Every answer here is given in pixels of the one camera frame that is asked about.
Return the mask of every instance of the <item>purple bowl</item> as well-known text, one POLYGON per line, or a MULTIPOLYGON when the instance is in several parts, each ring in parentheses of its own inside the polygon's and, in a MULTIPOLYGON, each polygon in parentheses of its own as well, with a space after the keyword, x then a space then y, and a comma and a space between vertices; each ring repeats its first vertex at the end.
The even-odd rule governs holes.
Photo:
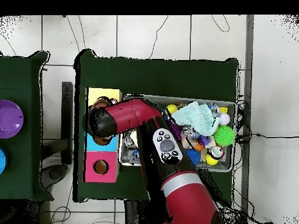
POLYGON ((0 138, 11 138, 22 128, 24 122, 20 107, 10 100, 0 100, 0 138))

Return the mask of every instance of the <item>gray metal tray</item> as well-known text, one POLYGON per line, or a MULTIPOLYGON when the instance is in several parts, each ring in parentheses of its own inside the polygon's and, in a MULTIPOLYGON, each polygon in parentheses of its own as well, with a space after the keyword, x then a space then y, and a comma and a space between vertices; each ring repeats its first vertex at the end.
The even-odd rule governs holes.
MULTIPOLYGON (((200 99, 188 99, 188 98, 177 98, 177 97, 166 97, 166 96, 152 96, 152 95, 136 95, 136 94, 125 94, 123 100, 142 98, 149 100, 151 103, 155 104, 159 109, 165 109, 169 104, 183 103, 188 104, 190 102, 197 101, 199 104, 204 103, 215 103, 218 107, 227 107, 228 115, 231 117, 231 121, 228 124, 234 131, 236 130, 237 124, 237 105, 234 102, 228 101, 216 101, 216 100, 200 100, 200 99)), ((124 144, 123 138, 126 136, 126 132, 120 135, 120 145, 119 145, 119 162, 125 166, 140 166, 139 160, 130 161, 124 163, 121 160, 121 156, 127 151, 127 147, 124 144)), ((235 154, 235 140, 234 143, 228 147, 224 147, 225 159, 221 159, 215 166, 210 166, 207 163, 200 162, 197 164, 199 168, 208 168, 211 172, 229 172, 232 169, 232 161, 234 160, 235 154)))

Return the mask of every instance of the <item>blue block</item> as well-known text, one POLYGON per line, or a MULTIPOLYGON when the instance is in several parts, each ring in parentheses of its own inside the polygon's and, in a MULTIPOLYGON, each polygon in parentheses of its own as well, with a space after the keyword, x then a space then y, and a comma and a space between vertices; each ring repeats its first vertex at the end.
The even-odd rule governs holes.
POLYGON ((87 134, 86 150, 87 151, 117 151, 117 137, 115 136, 114 138, 112 138, 112 140, 110 141, 110 143, 108 145, 101 146, 101 145, 96 144, 93 141, 92 136, 87 134))

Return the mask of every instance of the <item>green tablecloth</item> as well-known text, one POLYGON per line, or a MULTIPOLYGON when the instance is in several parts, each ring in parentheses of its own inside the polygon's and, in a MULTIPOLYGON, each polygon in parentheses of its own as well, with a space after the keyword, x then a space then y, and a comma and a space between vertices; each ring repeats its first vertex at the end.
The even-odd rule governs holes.
POLYGON ((23 111, 20 132, 0 139, 8 165, 0 174, 0 199, 51 200, 39 183, 41 161, 41 111, 39 75, 48 53, 28 58, 0 57, 0 99, 15 102, 23 111))
MULTIPOLYGON (((121 166, 116 183, 83 183, 85 89, 111 88, 125 93, 236 101, 238 61, 165 61, 97 58, 92 50, 76 57, 74 200, 147 199, 140 167, 121 166)), ((224 198, 231 201, 232 172, 211 173, 224 198)))

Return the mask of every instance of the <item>shape sorter box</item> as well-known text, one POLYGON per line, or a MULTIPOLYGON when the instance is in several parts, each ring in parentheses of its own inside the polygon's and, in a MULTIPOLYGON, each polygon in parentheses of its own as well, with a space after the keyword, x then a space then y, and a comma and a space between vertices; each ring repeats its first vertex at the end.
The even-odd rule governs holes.
MULTIPOLYGON (((88 88, 88 106, 92 106, 101 96, 121 101, 122 93, 118 89, 88 88)), ((86 183, 115 183, 119 174, 119 135, 116 135, 108 145, 98 145, 93 141, 92 136, 87 134, 86 161, 83 182, 86 183), (108 171, 105 174, 98 174, 94 171, 93 165, 98 160, 104 160, 108 164, 108 171)))
POLYGON ((85 182, 94 183, 115 183, 119 173, 117 152, 109 151, 87 151, 85 165, 85 182), (108 164, 108 171, 105 174, 98 174, 94 171, 93 165, 98 160, 104 160, 108 164))

